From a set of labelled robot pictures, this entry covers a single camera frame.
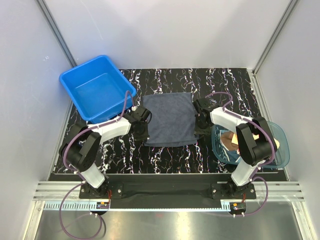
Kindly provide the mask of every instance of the blue tub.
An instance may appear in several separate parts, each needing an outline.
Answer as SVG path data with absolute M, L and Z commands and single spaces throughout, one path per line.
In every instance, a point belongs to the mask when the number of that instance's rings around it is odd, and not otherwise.
M 121 113 L 125 93 L 129 90 L 134 97 L 134 86 L 106 55 L 97 56 L 76 66 L 59 77 L 81 117 L 99 124 Z M 127 97 L 126 108 L 132 106 Z

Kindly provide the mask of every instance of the white wall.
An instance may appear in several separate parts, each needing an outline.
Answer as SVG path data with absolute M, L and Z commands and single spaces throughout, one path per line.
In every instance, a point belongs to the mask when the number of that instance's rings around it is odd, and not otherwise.
M 46 0 L 77 63 L 252 69 L 290 0 Z
M 65 120 L 70 65 L 35 0 L 0 5 L 0 239 L 19 240 Z
M 257 76 L 271 118 L 288 138 L 289 174 L 301 184 L 320 237 L 319 10 L 318 0 L 298 3 Z

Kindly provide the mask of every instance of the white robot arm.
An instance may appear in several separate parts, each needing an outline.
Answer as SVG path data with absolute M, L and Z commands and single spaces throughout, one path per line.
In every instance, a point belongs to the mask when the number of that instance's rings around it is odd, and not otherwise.
M 224 111 L 223 107 L 211 104 L 206 98 L 197 99 L 193 102 L 197 111 L 195 122 L 195 134 L 211 134 L 213 125 L 220 125 L 237 134 L 239 152 L 242 161 L 231 174 L 231 181 L 228 182 L 228 192 L 233 194 L 243 191 L 250 183 L 252 175 L 257 171 L 260 164 L 272 155 L 272 146 L 266 137 L 244 118 L 257 124 L 270 137 L 274 151 L 277 151 L 273 135 L 263 117 L 244 117 L 230 111 Z
M 82 134 L 74 142 L 66 155 L 68 164 L 78 170 L 80 175 L 96 191 L 105 195 L 108 188 L 108 180 L 99 171 L 95 164 L 96 155 L 100 144 L 113 139 L 117 136 L 132 133 L 135 141 L 146 141 L 149 137 L 147 118 L 150 115 L 143 106 L 132 109 L 131 112 L 124 114 L 120 120 L 109 120 L 99 124 L 85 124 L 79 122 L 75 124 L 69 134 L 64 139 L 59 149 L 59 155 L 63 157 L 69 143 L 80 132 L 85 129 L 93 128 Z

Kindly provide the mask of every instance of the gray towel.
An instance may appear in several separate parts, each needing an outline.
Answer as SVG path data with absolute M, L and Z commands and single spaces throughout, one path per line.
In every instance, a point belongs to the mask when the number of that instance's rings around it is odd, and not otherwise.
M 142 102 L 152 113 L 148 124 L 150 139 L 145 146 L 169 148 L 197 143 L 196 111 L 190 92 L 147 95 Z

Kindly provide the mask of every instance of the transparent blue bowl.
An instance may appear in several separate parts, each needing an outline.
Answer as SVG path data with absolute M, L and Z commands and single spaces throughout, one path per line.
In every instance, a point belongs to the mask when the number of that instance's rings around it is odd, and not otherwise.
M 273 134 L 273 137 L 277 139 L 280 143 L 280 147 L 275 153 L 275 159 L 270 164 L 264 166 L 264 168 L 268 169 L 280 169 L 285 167 L 290 160 L 290 151 L 289 151 L 289 145 L 286 138 L 286 135 L 281 127 L 279 127 L 274 122 L 268 121 L 269 128 Z M 220 125 L 214 125 L 212 128 L 212 150 L 214 152 L 214 155 L 223 163 L 226 164 L 233 164 L 238 165 L 240 161 L 242 161 L 242 158 L 238 158 L 236 160 L 235 157 L 230 157 L 230 152 L 228 152 L 222 145 L 220 141 L 220 136 L 224 132 L 228 131 L 224 127 Z

